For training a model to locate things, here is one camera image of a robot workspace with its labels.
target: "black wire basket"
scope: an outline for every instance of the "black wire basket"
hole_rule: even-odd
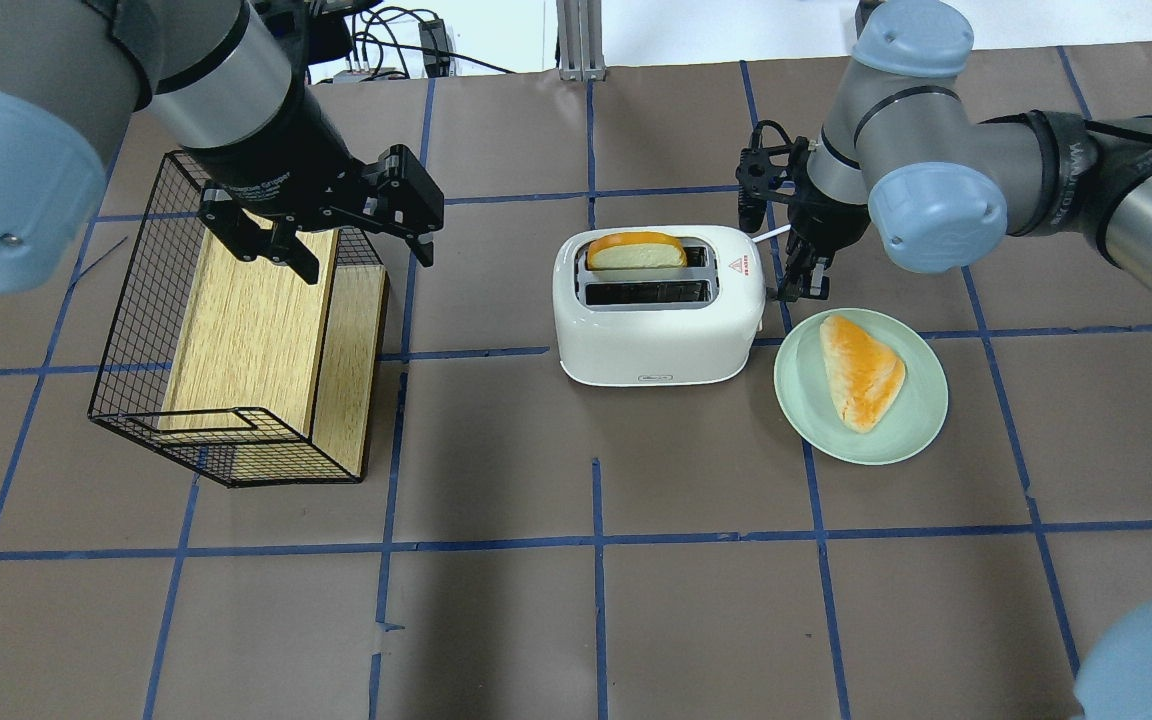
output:
[[[88,418],[227,487],[362,482],[265,407],[164,410],[206,228],[195,217],[206,173],[182,151],[162,157],[141,219]],[[335,266],[381,265],[364,233],[340,229]],[[317,363],[321,365],[323,357]],[[172,429],[173,416],[192,419]]]

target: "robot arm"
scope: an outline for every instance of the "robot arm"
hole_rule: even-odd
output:
[[[1005,234],[1079,229],[1152,290],[1152,118],[1085,122],[1033,109],[970,123],[954,81],[972,28],[938,0],[888,0],[869,18],[817,142],[741,156],[741,228],[790,206],[781,300],[828,295],[824,270],[877,225],[888,258],[937,273]],[[786,165],[774,158],[788,156]],[[787,182],[794,195],[780,192]]]
[[[282,6],[288,32],[312,20],[301,1],[259,6]],[[0,291],[50,276],[146,105],[215,181],[198,217],[236,258],[265,256],[316,282],[296,232],[356,225],[433,263],[442,191],[404,146],[371,164],[349,156],[303,85],[306,46],[275,40],[247,0],[0,0]]]

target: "white toaster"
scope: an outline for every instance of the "white toaster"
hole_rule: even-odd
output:
[[[617,232],[677,237],[685,268],[590,270],[589,243]],[[721,382],[749,361],[767,291],[758,249],[722,225],[583,232],[554,260],[558,357],[591,386]]]

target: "wooden board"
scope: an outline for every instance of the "wooden board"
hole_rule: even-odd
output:
[[[339,266],[323,343],[311,439],[355,475],[362,475],[364,465],[384,300],[384,265]]]
[[[256,222],[270,225],[260,218]],[[321,264],[319,282],[306,285],[268,262],[234,259],[206,233],[162,409],[265,407],[308,434],[338,236],[297,233]],[[236,416],[218,414],[159,420],[160,430],[245,426]]]

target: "light green plate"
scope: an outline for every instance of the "light green plate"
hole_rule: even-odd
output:
[[[842,314],[905,362],[905,384],[887,415],[867,433],[847,429],[829,400],[829,382],[820,353],[820,323]],[[950,389],[941,361],[931,346],[900,320],[873,310],[842,306],[810,316],[776,353],[776,400],[794,429],[826,454],[859,465],[887,465],[918,454],[945,424]]]

